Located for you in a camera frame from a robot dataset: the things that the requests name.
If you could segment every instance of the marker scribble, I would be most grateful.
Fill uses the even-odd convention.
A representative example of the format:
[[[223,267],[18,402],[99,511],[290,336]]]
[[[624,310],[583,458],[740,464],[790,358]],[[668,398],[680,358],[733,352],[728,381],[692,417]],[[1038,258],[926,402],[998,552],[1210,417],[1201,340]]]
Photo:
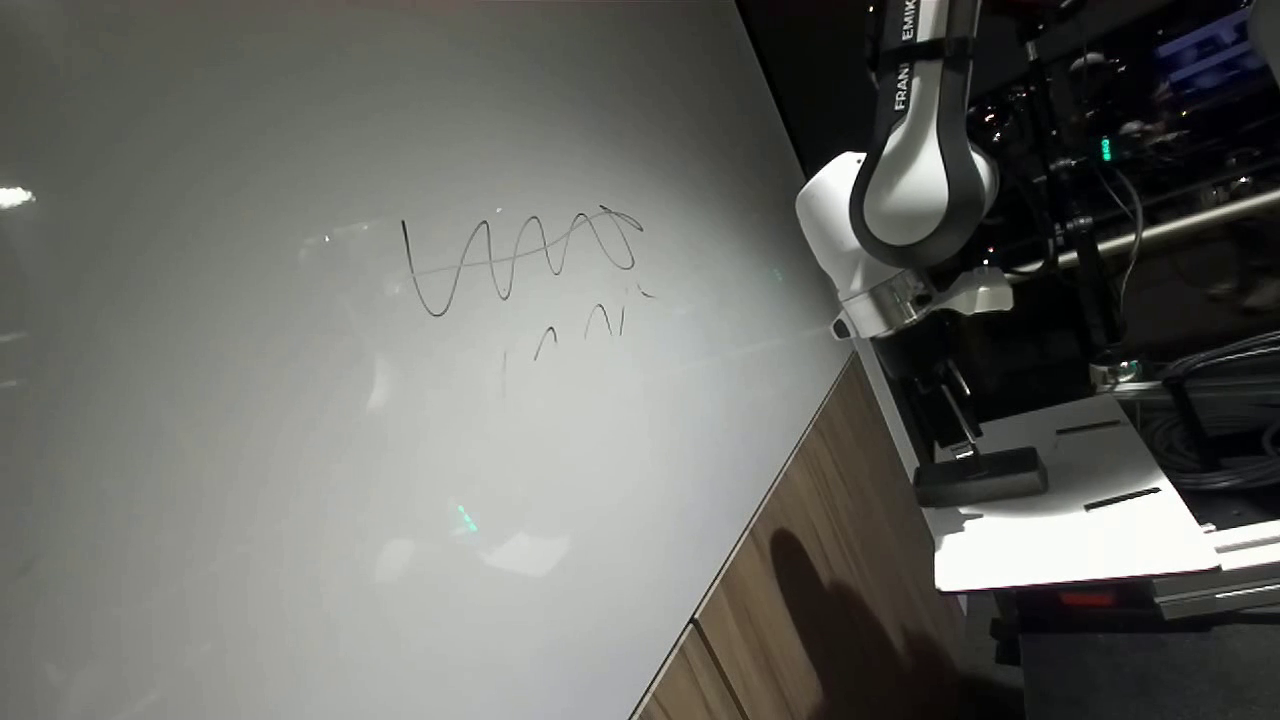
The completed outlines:
[[[583,336],[593,336],[593,322],[602,315],[602,326],[607,329],[607,336],[612,336],[612,315],[607,315],[607,310],[604,305],[597,305],[593,313],[588,313],[588,326],[583,326]]]
[[[550,329],[545,329],[545,336],[542,336],[542,340],[537,340],[537,347],[531,347],[531,362],[542,362],[542,358],[545,358],[550,340],[554,340],[554,343],[561,343],[555,326],[550,326]]]
[[[604,233],[602,233],[604,220],[617,228],[622,254],[607,247],[607,239],[604,239]],[[467,233],[467,244],[463,244],[459,260],[448,263],[448,267],[434,267],[434,271],[445,271],[445,278],[448,278],[445,301],[434,305],[427,291],[425,291],[425,278],[434,278],[434,271],[427,271],[427,267],[417,267],[411,233],[410,233],[410,220],[400,220],[400,244],[404,244],[410,279],[411,279],[411,291],[417,291],[422,310],[425,310],[434,322],[445,322],[445,315],[452,313],[452,301],[457,301],[459,279],[463,279],[467,267],[487,267],[487,283],[491,283],[491,296],[495,296],[495,301],[514,301],[514,291],[516,291],[516,267],[522,267],[522,260],[530,260],[530,258],[545,258],[550,271],[561,278],[566,263],[569,263],[573,236],[593,236],[597,247],[604,254],[604,260],[607,260],[612,267],[638,271],[642,260],[638,260],[638,247],[632,247],[632,233],[643,233],[643,225],[642,225],[638,217],[629,217],[629,211],[607,207],[607,203],[602,203],[602,211],[593,211],[593,217],[588,217],[588,211],[575,211],[561,236],[550,236],[550,225],[545,225],[542,217],[530,217],[530,220],[522,225],[522,233],[516,233],[514,258],[495,258],[495,247],[491,247],[495,233],[491,233],[487,220],[479,220],[479,225]]]
[[[653,305],[655,296],[642,283],[642,279],[632,279],[638,283],[638,291]]]

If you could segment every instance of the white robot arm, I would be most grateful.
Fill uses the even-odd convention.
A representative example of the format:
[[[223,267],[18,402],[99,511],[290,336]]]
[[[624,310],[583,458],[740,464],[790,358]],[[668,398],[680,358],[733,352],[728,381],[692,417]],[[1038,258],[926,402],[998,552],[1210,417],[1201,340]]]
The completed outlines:
[[[953,260],[998,200],[998,167],[963,127],[977,31],[979,0],[881,10],[875,125],[850,220],[886,263]]]
[[[998,267],[928,287],[928,267],[947,263],[998,200],[998,167],[963,127],[977,28],[979,0],[889,0],[874,143],[837,157],[795,195],[856,336],[893,336],[945,310],[1013,310]]]

